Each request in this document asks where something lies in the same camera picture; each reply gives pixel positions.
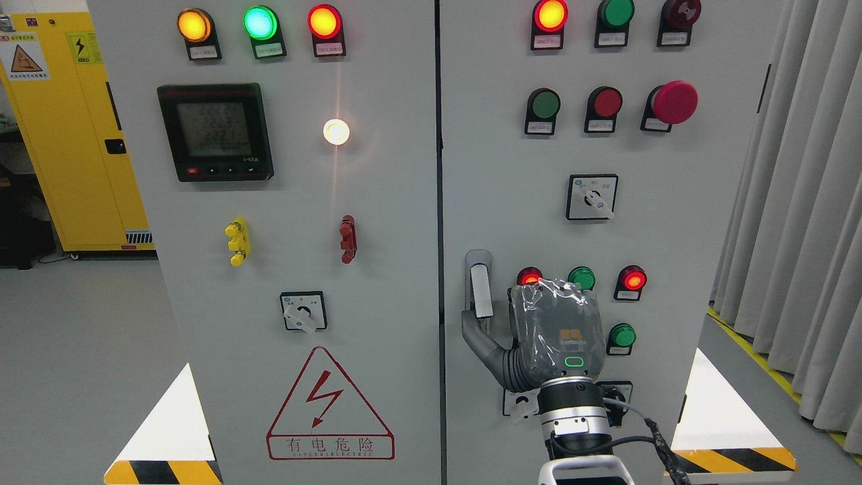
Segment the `grey robotic right hand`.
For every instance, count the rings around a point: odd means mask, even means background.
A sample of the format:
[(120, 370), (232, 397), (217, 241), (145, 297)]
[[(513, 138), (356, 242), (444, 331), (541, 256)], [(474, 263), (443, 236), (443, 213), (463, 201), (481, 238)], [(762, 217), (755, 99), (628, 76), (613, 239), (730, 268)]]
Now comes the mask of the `grey robotic right hand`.
[(560, 377), (598, 377), (607, 338), (591, 292), (566, 280), (540, 279), (514, 286), (509, 295), (517, 338), (511, 349), (482, 331), (474, 311), (461, 314), (466, 344), (504, 389), (523, 393)]

